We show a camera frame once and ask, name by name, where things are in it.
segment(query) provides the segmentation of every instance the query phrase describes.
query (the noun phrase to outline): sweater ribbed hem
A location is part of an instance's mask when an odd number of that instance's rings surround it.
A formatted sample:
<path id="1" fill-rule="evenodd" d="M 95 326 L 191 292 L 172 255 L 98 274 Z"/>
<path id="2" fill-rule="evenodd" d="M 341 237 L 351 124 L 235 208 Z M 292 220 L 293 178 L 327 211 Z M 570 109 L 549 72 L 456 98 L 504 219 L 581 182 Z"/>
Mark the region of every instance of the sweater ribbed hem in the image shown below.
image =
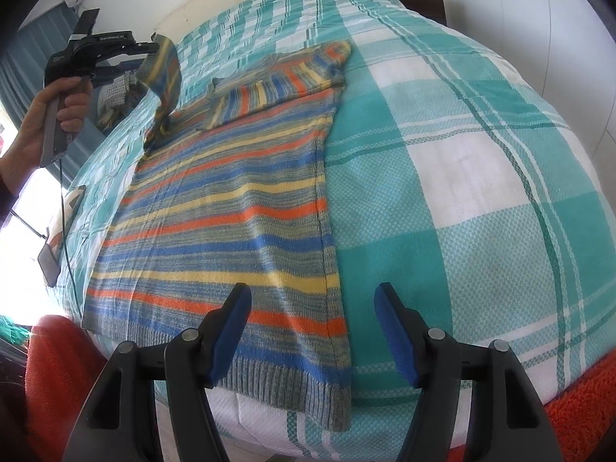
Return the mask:
<path id="1" fill-rule="evenodd" d="M 168 335 L 152 328 L 87 310 L 81 326 L 115 341 L 124 341 L 130 336 L 140 347 L 170 340 Z M 350 386 L 318 382 L 301 370 L 236 356 L 227 376 L 216 385 L 271 407 L 304 412 L 326 430 L 341 432 L 350 427 Z"/>

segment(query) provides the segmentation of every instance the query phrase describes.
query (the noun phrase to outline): orange fuzzy fabric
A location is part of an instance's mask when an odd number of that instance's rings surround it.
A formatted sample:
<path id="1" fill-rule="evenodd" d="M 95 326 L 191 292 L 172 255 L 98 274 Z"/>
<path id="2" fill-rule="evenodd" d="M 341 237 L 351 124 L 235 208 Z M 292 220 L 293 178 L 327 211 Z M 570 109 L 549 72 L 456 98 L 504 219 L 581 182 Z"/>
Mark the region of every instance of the orange fuzzy fabric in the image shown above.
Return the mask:
<path id="1" fill-rule="evenodd" d="M 584 462 L 616 419 L 616 350 L 545 405 L 565 462 Z M 461 462 L 464 447 L 449 451 Z"/>
<path id="2" fill-rule="evenodd" d="M 42 462 L 62 460 L 81 406 L 106 362 L 87 334 L 63 316 L 45 316 L 33 328 L 26 365 L 27 432 Z"/>

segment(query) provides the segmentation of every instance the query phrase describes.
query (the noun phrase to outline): wire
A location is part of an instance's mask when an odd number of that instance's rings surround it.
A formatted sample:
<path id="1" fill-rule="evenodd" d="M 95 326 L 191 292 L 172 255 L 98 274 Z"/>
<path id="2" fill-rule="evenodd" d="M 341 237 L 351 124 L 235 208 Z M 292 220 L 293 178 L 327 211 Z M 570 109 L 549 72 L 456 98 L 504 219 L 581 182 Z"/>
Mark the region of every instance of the wire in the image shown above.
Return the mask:
<path id="1" fill-rule="evenodd" d="M 71 263 L 69 261 L 69 251 L 67 250 L 67 232 L 66 232 L 66 220 L 64 217 L 64 195 L 62 194 L 62 158 L 58 160 L 58 167 L 60 170 L 60 203 L 62 208 L 62 242 L 64 244 L 64 256 L 67 259 L 67 267 L 69 268 L 69 275 L 71 276 L 71 283 L 73 284 L 73 294 L 75 300 L 77 300 L 77 286 L 75 285 L 75 278 L 73 277 L 73 270 L 71 269 Z"/>
<path id="2" fill-rule="evenodd" d="M 44 236 L 43 234 L 41 234 L 39 231 L 37 231 L 36 229 L 34 229 L 30 224 L 28 224 L 24 219 L 22 219 L 20 216 L 17 215 L 16 212 L 14 212 L 13 210 L 9 210 L 8 211 L 9 214 L 11 214 L 12 216 L 17 217 L 19 220 L 22 221 L 22 224 L 24 226 L 26 226 L 28 229 L 30 229 L 30 231 L 32 231 L 34 234 L 36 234 L 36 236 L 38 236 L 39 238 L 45 239 L 47 240 L 47 236 Z"/>

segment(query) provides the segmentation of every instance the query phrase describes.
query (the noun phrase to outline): curtain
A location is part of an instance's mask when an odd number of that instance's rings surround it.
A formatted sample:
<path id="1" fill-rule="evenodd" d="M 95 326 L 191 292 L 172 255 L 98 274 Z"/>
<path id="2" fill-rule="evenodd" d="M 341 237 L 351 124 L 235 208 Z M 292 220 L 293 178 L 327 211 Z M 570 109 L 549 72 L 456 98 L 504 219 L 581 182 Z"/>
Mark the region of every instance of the curtain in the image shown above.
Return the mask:
<path id="1" fill-rule="evenodd" d="M 34 96 L 42 89 L 48 58 L 66 48 L 77 21 L 75 10 L 61 3 L 20 29 L 0 58 L 0 101 L 16 127 L 21 125 Z M 62 183 L 65 186 L 73 181 L 104 139 L 104 135 L 86 119 L 81 134 L 69 145 L 62 159 Z M 57 163 L 47 169 L 59 179 Z"/>

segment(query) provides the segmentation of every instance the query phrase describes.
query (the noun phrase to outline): bedspread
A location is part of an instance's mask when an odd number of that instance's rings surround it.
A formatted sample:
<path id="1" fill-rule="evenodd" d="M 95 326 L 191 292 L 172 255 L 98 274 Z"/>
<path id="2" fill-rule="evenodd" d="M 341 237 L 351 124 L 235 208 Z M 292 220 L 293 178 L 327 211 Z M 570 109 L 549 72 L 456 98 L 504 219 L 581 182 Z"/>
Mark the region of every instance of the bedspread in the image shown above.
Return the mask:
<path id="1" fill-rule="evenodd" d="M 547 402 L 616 344 L 616 220 L 579 141 L 517 71 L 396 0 L 250 0 L 223 12 L 179 44 L 179 106 L 267 55 L 344 39 L 353 50 L 325 177 L 350 429 L 226 390 L 210 397 L 225 435 L 299 457 L 376 460 L 395 457 L 418 398 L 374 316 L 378 283 L 460 341 L 509 341 Z M 68 238 L 79 299 L 65 270 L 56 293 L 77 319 L 155 107 L 149 94 L 73 184 L 89 189 Z M 455 444 L 469 402 L 465 385 Z"/>

